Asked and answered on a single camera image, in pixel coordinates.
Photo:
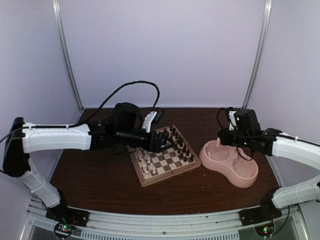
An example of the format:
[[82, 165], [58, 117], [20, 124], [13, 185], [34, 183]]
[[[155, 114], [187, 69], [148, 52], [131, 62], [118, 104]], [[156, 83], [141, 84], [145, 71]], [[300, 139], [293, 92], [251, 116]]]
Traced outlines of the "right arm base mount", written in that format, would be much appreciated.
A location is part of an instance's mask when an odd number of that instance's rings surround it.
[[242, 226], [249, 226], [279, 218], [282, 216], [282, 211], [272, 206], [261, 205], [254, 208], [245, 208], [238, 214]]

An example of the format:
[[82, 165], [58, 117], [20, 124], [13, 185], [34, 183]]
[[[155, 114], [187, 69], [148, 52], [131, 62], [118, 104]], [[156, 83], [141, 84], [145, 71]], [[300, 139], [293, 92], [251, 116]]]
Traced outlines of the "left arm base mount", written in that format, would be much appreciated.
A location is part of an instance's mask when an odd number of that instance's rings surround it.
[[74, 208], [53, 209], [46, 211], [45, 217], [69, 226], [86, 227], [90, 213]]

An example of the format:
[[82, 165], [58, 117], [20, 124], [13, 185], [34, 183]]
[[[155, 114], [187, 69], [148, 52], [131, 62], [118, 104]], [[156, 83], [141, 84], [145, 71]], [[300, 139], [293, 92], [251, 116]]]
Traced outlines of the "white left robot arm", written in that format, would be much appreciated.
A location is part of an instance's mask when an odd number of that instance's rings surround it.
[[123, 102], [115, 105], [103, 120], [71, 124], [35, 124], [23, 117], [13, 120], [5, 141], [2, 171], [17, 178], [61, 222], [72, 218], [63, 193], [51, 185], [35, 166], [41, 157], [63, 150], [99, 151], [117, 145], [160, 153], [174, 145], [165, 133], [152, 130], [164, 112], [158, 108], [142, 117], [138, 106]]

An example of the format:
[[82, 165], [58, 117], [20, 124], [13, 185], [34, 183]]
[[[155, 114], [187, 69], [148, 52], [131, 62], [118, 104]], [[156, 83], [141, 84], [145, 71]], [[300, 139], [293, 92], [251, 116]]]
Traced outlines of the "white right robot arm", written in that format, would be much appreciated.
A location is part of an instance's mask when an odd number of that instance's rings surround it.
[[220, 108], [216, 114], [221, 145], [248, 149], [273, 160], [282, 186], [271, 189], [256, 210], [268, 220], [277, 210], [320, 199], [320, 145], [276, 128], [262, 129], [253, 109]]

